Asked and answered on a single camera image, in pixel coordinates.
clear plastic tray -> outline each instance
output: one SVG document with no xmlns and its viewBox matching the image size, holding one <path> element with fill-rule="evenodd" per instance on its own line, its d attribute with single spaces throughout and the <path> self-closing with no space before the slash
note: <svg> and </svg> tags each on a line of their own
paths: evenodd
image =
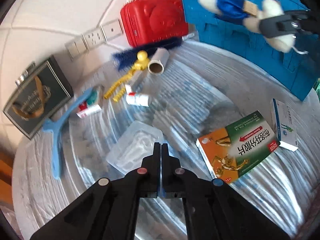
<svg viewBox="0 0 320 240">
<path fill-rule="evenodd" d="M 155 142 L 163 143 L 161 130 L 134 121 L 107 155 L 107 161 L 123 174 L 139 168 L 142 159 L 152 155 Z"/>
</svg>

cardboard tube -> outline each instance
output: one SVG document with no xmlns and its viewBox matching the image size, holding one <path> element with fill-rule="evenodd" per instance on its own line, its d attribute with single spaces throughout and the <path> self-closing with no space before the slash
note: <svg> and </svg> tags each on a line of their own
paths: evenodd
<svg viewBox="0 0 320 240">
<path fill-rule="evenodd" d="M 148 63 L 148 70 L 153 75 L 161 75 L 169 58 L 169 51 L 165 48 L 157 49 Z"/>
</svg>

black clamp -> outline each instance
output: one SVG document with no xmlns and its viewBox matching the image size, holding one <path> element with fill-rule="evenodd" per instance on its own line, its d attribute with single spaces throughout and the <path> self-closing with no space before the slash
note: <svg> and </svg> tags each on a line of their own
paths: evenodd
<svg viewBox="0 0 320 240">
<path fill-rule="evenodd" d="M 259 30 L 266 38 L 274 38 L 297 32 L 320 34 L 320 22 L 312 11 L 291 10 L 284 15 L 266 18 L 260 21 Z"/>
<path fill-rule="evenodd" d="M 140 198 L 182 198 L 189 240 L 286 240 L 289 236 L 221 179 L 199 179 L 155 143 L 122 179 L 99 179 L 31 240 L 133 240 Z"/>
</svg>

white box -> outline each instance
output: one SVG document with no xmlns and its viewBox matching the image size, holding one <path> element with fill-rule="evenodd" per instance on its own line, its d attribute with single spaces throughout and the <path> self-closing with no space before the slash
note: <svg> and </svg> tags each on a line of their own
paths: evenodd
<svg viewBox="0 0 320 240">
<path fill-rule="evenodd" d="M 280 141 L 280 147 L 294 152 L 298 149 L 298 142 L 291 107 L 274 98 L 271 100 L 270 107 L 272 129 Z"/>
</svg>

wall outlet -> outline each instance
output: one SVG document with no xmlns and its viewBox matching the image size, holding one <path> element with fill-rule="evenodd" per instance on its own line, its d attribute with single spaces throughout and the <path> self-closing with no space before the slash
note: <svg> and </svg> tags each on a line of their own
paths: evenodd
<svg viewBox="0 0 320 240">
<path fill-rule="evenodd" d="M 93 49 L 96 46 L 106 42 L 100 27 L 88 31 L 87 33 L 83 34 L 83 37 L 87 43 L 88 49 Z"/>
<path fill-rule="evenodd" d="M 115 37 L 123 34 L 119 20 L 108 22 L 102 26 L 107 41 L 111 41 Z"/>
</svg>

